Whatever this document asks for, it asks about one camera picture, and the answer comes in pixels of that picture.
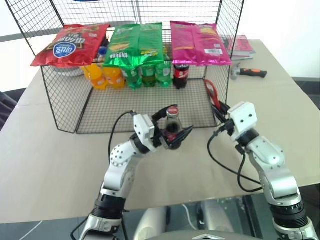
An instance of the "metal wire cage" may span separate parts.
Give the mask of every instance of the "metal wire cage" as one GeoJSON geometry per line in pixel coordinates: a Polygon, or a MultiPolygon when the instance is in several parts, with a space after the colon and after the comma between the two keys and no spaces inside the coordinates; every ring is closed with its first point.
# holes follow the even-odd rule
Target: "metal wire cage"
{"type": "MultiPolygon", "coordinates": [[[[244,0],[5,1],[34,55],[42,50],[33,44],[33,39],[37,37],[55,35],[64,25],[99,23],[117,27],[162,22],[163,44],[170,52],[170,21],[180,21],[216,23],[224,45],[230,49],[231,58],[244,5],[244,0]]],[[[105,92],[93,89],[89,81],[79,74],[79,68],[66,73],[58,68],[42,66],[41,71],[59,130],[69,133],[109,133],[117,116],[126,110],[135,109],[152,115],[176,103],[184,113],[180,115],[184,125],[198,128],[216,126],[202,80],[211,80],[219,92],[219,99],[226,103],[230,67],[191,67],[185,91],[175,90],[174,87],[142,88],[139,91],[125,88],[121,94],[115,89],[105,92]]],[[[129,116],[117,127],[117,132],[132,130],[129,116]]]]}

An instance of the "red chip bag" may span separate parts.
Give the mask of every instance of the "red chip bag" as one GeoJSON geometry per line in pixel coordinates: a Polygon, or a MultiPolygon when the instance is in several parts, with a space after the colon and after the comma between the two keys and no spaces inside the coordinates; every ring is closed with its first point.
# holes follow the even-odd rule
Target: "red chip bag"
{"type": "Polygon", "coordinates": [[[70,68],[90,65],[109,27],[108,23],[91,26],[65,25],[54,41],[35,57],[31,66],[70,68]]]}

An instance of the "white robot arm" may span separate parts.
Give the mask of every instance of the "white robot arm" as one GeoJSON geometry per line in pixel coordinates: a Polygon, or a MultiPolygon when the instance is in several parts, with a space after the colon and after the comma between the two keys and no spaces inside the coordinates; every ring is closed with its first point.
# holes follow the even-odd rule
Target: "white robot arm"
{"type": "Polygon", "coordinates": [[[297,181],[286,166],[284,151],[254,129],[258,120],[255,106],[241,102],[230,108],[227,115],[228,120],[220,129],[227,130],[231,139],[239,143],[258,171],[280,238],[318,240],[313,223],[306,216],[297,181]]]}
{"type": "Polygon", "coordinates": [[[157,121],[167,116],[166,107],[150,118],[144,114],[132,114],[135,134],[122,144],[115,146],[110,154],[110,166],[105,173],[99,196],[88,216],[80,240],[89,232],[103,235],[103,239],[114,240],[122,223],[126,199],[135,180],[135,171],[140,159],[148,152],[155,152],[157,147],[174,148],[189,135],[193,127],[183,129],[176,138],[169,141],[158,128],[157,121]]]}

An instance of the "green chip bag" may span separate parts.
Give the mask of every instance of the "green chip bag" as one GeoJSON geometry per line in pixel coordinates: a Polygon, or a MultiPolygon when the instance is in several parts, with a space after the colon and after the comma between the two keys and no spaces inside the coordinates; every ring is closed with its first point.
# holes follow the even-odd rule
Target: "green chip bag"
{"type": "Polygon", "coordinates": [[[130,24],[115,28],[103,66],[130,70],[163,62],[162,23],[130,24]]]}

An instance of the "book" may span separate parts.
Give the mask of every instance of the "book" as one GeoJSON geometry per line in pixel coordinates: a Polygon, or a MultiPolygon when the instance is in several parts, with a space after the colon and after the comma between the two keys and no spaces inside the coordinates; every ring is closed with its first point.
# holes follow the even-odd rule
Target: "book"
{"type": "Polygon", "coordinates": [[[253,58],[256,54],[254,49],[251,47],[245,35],[236,36],[233,48],[233,56],[253,58]]]}
{"type": "Polygon", "coordinates": [[[252,49],[250,54],[247,56],[238,56],[238,55],[233,54],[231,60],[232,61],[240,61],[240,60],[253,59],[255,54],[256,54],[256,51],[252,49]]]}

